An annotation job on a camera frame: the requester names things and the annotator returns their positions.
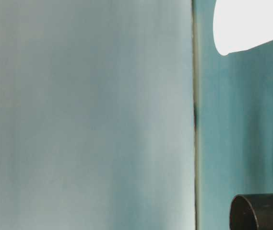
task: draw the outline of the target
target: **white lampshade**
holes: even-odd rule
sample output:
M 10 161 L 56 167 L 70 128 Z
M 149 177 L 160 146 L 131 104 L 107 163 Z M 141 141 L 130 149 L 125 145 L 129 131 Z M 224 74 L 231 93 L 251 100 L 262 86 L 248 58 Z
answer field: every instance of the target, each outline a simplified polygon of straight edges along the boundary
M 217 0 L 214 42 L 221 55 L 273 40 L 273 0 Z

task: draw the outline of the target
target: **teal wall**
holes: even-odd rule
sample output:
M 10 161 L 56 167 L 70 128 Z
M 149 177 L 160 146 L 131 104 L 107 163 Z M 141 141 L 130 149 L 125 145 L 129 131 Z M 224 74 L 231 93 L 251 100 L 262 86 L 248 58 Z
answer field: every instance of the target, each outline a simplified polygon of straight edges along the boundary
M 0 0 L 0 230 L 194 227 L 190 0 Z
M 229 229 L 234 195 L 273 192 L 273 42 L 219 55 L 214 5 L 194 1 L 199 230 Z

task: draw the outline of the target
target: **black cylindrical object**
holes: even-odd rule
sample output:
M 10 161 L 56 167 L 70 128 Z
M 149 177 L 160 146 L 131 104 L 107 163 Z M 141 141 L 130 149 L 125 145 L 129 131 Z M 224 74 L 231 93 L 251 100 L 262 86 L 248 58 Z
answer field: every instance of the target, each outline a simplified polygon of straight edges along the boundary
M 273 230 L 273 194 L 237 195 L 231 203 L 231 230 Z

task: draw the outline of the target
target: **white cone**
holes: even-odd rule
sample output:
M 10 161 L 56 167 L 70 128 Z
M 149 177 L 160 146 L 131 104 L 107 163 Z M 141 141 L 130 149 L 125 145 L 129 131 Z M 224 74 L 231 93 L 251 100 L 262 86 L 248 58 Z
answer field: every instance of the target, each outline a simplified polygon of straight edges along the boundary
M 214 42 L 221 55 L 273 40 L 273 0 L 217 0 Z

